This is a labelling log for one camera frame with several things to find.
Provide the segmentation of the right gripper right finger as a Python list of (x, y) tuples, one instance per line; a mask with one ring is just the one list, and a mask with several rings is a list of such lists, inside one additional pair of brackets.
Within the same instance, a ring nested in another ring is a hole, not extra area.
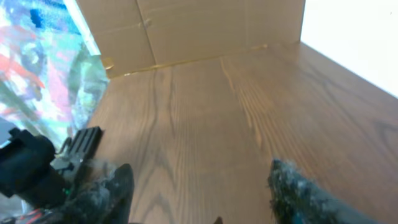
[(289, 162), (274, 159), (267, 181), (277, 223), (377, 223), (323, 190)]

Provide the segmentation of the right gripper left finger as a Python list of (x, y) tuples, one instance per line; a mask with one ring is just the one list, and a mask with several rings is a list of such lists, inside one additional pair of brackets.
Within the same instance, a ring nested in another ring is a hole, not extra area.
[(134, 174), (129, 164), (111, 177), (92, 182), (77, 196), (46, 215), (47, 223), (128, 223), (134, 193)]

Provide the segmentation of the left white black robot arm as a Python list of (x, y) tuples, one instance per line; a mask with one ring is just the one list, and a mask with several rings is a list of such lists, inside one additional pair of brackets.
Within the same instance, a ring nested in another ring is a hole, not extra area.
[(52, 142), (28, 130), (9, 130), (9, 142), (1, 148), (1, 193), (17, 195), (34, 208), (62, 204), (67, 195), (64, 178), (50, 165), (55, 159)]

